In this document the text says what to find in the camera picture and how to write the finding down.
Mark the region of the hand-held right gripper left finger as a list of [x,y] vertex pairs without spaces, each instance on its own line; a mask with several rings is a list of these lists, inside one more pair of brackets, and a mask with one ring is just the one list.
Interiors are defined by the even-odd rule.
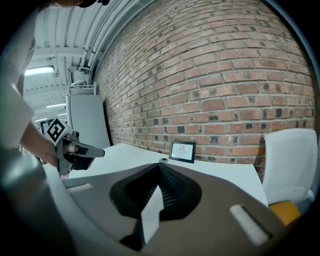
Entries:
[[145,164],[64,182],[73,201],[99,229],[139,251],[160,227],[159,166]]

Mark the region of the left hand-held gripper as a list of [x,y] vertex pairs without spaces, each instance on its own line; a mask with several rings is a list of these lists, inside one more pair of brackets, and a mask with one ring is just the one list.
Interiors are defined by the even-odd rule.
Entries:
[[95,158],[105,156],[103,149],[78,145],[79,133],[59,117],[50,123],[46,136],[54,145],[56,167],[61,176],[67,176],[73,170],[87,170]]

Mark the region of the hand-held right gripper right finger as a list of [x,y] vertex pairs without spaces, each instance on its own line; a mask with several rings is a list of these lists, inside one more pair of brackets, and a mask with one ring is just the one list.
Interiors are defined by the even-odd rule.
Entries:
[[145,185],[168,182],[176,202],[159,213],[144,256],[253,256],[269,250],[285,227],[236,184],[183,166],[142,164]]

